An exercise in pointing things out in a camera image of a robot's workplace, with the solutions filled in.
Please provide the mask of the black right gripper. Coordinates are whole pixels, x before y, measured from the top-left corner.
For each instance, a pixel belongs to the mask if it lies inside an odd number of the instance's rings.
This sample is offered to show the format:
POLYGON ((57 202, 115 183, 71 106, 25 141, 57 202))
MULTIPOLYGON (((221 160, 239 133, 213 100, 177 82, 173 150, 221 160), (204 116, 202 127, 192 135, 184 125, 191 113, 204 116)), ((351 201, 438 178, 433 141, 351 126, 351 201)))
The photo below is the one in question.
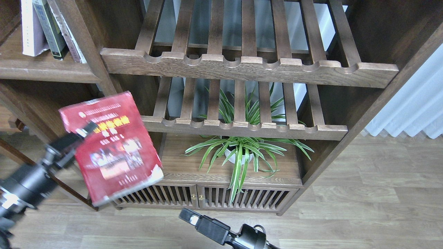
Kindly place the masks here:
POLYGON ((206 215, 201 215, 191 209, 182 208, 179 218, 193 225, 195 229, 217 242, 226 243, 234 249, 268 249, 266 230, 261 225, 250 226, 243 224, 238 233, 232 233, 230 226, 206 215))

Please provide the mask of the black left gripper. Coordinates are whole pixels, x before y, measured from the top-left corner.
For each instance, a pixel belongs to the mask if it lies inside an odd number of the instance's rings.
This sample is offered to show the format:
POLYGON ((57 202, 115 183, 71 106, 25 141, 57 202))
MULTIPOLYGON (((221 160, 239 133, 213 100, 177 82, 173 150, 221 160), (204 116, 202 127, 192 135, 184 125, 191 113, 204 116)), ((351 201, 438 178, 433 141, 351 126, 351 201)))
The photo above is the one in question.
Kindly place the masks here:
POLYGON ((64 169, 72 162, 76 148, 98 125, 87 123, 84 128, 67 133, 46 145, 46 154, 34 165, 24 164, 1 183, 1 208, 21 211, 25 208, 37 209, 59 184, 51 178, 53 173, 64 169))

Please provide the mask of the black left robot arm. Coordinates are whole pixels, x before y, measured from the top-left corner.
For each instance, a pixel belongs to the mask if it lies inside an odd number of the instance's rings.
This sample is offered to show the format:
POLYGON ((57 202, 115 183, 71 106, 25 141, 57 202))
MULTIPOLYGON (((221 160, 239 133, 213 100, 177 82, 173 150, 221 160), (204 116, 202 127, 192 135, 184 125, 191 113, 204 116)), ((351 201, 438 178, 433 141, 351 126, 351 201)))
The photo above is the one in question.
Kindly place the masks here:
POLYGON ((27 208, 36 210, 57 187, 55 172, 73 162, 77 147, 98 127, 94 122, 65 134, 46 145, 45 155, 37 163, 22 164, 1 180, 1 248, 9 249, 10 229, 24 216, 27 208))

